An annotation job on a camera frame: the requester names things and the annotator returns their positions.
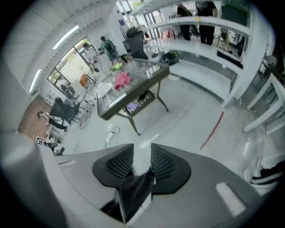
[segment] glass panel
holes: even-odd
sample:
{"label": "glass panel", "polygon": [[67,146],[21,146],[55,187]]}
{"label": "glass panel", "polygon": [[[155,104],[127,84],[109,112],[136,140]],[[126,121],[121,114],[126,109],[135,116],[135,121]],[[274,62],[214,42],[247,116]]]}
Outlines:
{"label": "glass panel", "polygon": [[130,20],[126,20],[126,24],[127,24],[127,26],[128,26],[129,28],[131,28],[131,27],[134,26],[133,23],[131,23]]}
{"label": "glass panel", "polygon": [[150,18],[150,20],[151,20],[151,24],[154,24],[155,22],[154,22],[154,20],[153,20],[153,18],[152,18],[152,14],[149,13],[148,16],[149,16],[149,18]]}
{"label": "glass panel", "polygon": [[[77,48],[83,47],[83,44],[88,41],[88,39],[83,39],[82,41],[78,42],[75,46]],[[92,53],[96,55],[96,52],[93,50],[93,47],[89,47],[89,51],[84,50],[82,52],[82,55],[88,62],[91,63],[92,58]],[[80,79],[81,75],[86,73],[86,74],[92,74],[93,72],[91,71],[90,67],[84,62],[82,57],[77,53],[77,51],[72,48],[58,63],[56,66],[56,69],[71,83],[73,83],[75,80]]]}
{"label": "glass panel", "polygon": [[130,16],[130,21],[131,21],[131,23],[132,23],[135,27],[138,27],[137,20],[135,19],[134,16]]}
{"label": "glass panel", "polygon": [[144,19],[143,14],[139,14],[139,15],[137,15],[136,17],[137,17],[137,20],[138,20],[138,24],[139,24],[139,25],[144,25],[145,27],[148,26],[146,20]]}
{"label": "glass panel", "polygon": [[153,14],[153,17],[155,18],[155,22],[156,22],[156,23],[160,23],[160,22],[163,21],[161,15],[160,15],[160,12],[158,12],[158,11],[153,11],[152,14]]}
{"label": "glass panel", "polygon": [[70,85],[70,83],[67,80],[65,80],[62,76],[60,76],[58,81],[56,82],[55,86],[64,94],[64,91],[61,88],[61,85],[67,87]]}
{"label": "glass panel", "polygon": [[132,10],[136,9],[142,2],[140,0],[128,0]]}
{"label": "glass panel", "polygon": [[58,77],[60,76],[60,74],[54,69],[52,71],[52,73],[49,75],[48,80],[54,84],[56,82],[56,80],[58,79]]}
{"label": "glass panel", "polygon": [[79,41],[76,45],[74,45],[74,47],[76,48],[76,50],[82,54],[84,52],[84,48],[83,45],[87,43],[91,48],[92,48],[92,44],[90,42],[90,40],[85,37],[84,39],[82,39],[81,41]]}
{"label": "glass panel", "polygon": [[131,8],[128,4],[128,1],[122,1],[122,5],[125,8],[126,11],[131,11]]}

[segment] red tape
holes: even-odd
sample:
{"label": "red tape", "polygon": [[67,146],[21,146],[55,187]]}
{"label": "red tape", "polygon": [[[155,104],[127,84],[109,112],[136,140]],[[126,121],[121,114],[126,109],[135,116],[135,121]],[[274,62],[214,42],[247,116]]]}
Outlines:
{"label": "red tape", "polygon": [[209,139],[213,136],[215,130],[217,129],[218,125],[220,124],[222,117],[224,115],[224,112],[222,112],[219,121],[217,122],[216,126],[214,127],[214,129],[212,130],[212,132],[210,133],[209,137],[207,138],[206,142],[203,143],[203,145],[200,147],[200,150],[207,144],[207,142],[209,141]]}

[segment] purple item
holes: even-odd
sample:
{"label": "purple item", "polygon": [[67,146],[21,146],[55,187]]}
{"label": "purple item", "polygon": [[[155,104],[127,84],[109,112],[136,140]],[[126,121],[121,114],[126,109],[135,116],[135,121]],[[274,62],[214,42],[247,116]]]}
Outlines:
{"label": "purple item", "polygon": [[128,109],[133,109],[133,110],[136,110],[138,105],[134,104],[134,103],[129,103],[127,106],[126,106]]}

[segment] ceiling light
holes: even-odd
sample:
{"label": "ceiling light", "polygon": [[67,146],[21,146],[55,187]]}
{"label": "ceiling light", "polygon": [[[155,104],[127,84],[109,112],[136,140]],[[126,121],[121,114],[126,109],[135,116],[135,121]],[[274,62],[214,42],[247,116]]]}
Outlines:
{"label": "ceiling light", "polygon": [[71,30],[69,30],[53,47],[53,49],[57,49],[57,47],[67,38],[69,37],[70,34],[72,34],[73,32],[75,32],[77,29],[79,29],[79,26],[76,25],[75,27],[73,27]]}
{"label": "ceiling light", "polygon": [[32,82],[32,85],[31,85],[31,88],[30,88],[30,91],[29,91],[29,92],[31,92],[31,91],[33,90],[34,85],[35,85],[36,80],[37,80],[37,77],[39,76],[40,72],[41,72],[41,69],[38,69],[38,70],[37,70],[37,73],[36,73],[36,75],[35,75],[35,77],[34,77],[34,80],[33,80],[33,82]]}

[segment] gray floor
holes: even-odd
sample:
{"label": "gray floor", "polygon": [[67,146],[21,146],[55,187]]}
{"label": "gray floor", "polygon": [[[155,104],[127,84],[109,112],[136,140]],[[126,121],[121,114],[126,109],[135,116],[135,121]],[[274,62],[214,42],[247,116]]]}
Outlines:
{"label": "gray floor", "polygon": [[[156,89],[155,85],[151,90],[156,92]],[[213,158],[243,177],[245,168],[256,165],[257,158],[263,153],[275,153],[284,148],[282,132],[265,135],[264,127],[261,126],[243,133],[242,128],[259,115],[256,110],[245,109],[255,94],[255,91],[247,92],[241,103],[233,101],[225,108],[219,126],[200,150],[222,114],[222,101],[187,80],[165,78],[160,97],[168,106],[169,112],[165,111],[158,100],[154,100],[137,114],[134,122],[141,136],[134,132],[127,119],[114,116],[109,121],[104,121],[97,116],[96,108],[93,108],[91,121],[83,130],[76,123],[69,127],[62,144],[74,147],[75,150],[66,150],[64,154],[105,148],[108,127],[112,125],[118,126],[120,132],[106,146],[134,143],[134,169],[138,175],[150,166],[151,143],[160,143]]]}

